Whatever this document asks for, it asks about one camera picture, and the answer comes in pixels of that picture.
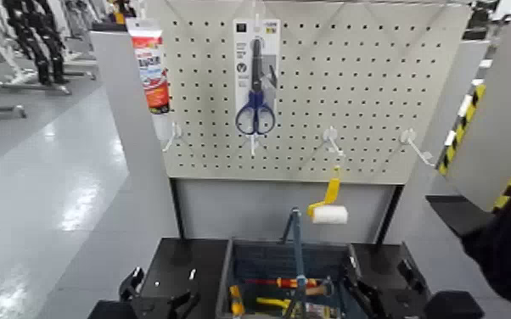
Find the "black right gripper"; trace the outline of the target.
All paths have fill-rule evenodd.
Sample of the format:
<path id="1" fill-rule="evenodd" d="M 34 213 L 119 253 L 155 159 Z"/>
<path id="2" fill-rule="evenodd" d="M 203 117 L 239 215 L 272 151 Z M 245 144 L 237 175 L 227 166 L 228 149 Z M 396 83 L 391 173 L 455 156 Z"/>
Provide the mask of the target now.
<path id="1" fill-rule="evenodd" d="M 427 285 L 423 275 L 408 259 L 401 260 L 397 270 L 412 290 L 389 288 L 379 291 L 363 280 L 357 253 L 354 249 L 348 249 L 347 262 L 343 265 L 343 285 L 368 318 L 427 317 L 424 307 L 430 301 L 430 295 L 425 293 Z"/>

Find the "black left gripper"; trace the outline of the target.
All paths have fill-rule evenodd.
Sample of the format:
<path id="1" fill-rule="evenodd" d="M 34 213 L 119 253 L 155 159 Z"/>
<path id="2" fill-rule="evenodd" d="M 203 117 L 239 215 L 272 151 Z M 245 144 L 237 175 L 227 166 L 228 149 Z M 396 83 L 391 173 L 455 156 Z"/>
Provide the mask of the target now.
<path id="1" fill-rule="evenodd" d="M 129 305 L 138 319 L 186 319 L 200 302 L 200 293 L 192 294 L 190 291 L 171 299 L 137 297 L 143 278 L 143 268 L 137 266 L 119 286 L 119 299 L 130 300 Z"/>

